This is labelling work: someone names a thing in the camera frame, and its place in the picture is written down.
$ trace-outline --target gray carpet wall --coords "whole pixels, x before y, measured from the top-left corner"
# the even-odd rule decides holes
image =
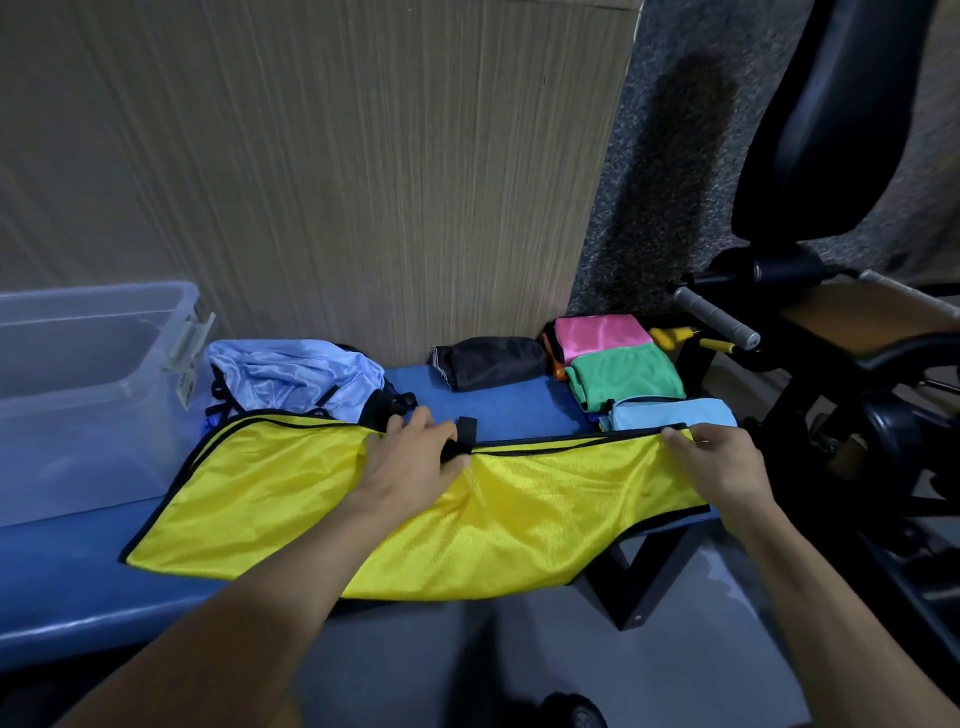
[[[812,5],[647,0],[570,314],[664,309],[670,281],[743,244],[740,167]],[[810,245],[901,276],[960,268],[960,0],[934,16],[897,175],[856,230]]]

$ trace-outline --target orange fabric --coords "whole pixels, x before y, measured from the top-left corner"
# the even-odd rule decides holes
[[[550,348],[550,339],[544,334],[542,336],[543,347],[546,349],[546,355],[550,359],[550,367],[553,369],[553,378],[557,381],[569,381],[569,378],[566,375],[566,368],[562,362],[557,361],[557,358],[553,355],[553,350]]]

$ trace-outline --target light blue pouch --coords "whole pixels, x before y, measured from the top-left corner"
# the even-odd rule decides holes
[[[631,397],[617,402],[610,411],[610,429],[645,429],[667,425],[728,425],[736,427],[736,418],[722,400],[666,400],[657,397]]]

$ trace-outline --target green towel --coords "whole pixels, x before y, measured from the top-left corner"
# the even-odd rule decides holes
[[[656,344],[585,353],[566,368],[573,396],[587,412],[608,400],[628,397],[686,397],[673,362]]]

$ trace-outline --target black backrest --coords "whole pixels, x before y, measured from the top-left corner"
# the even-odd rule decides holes
[[[936,0],[816,0],[756,130],[733,233],[758,243],[852,230],[894,175]]]

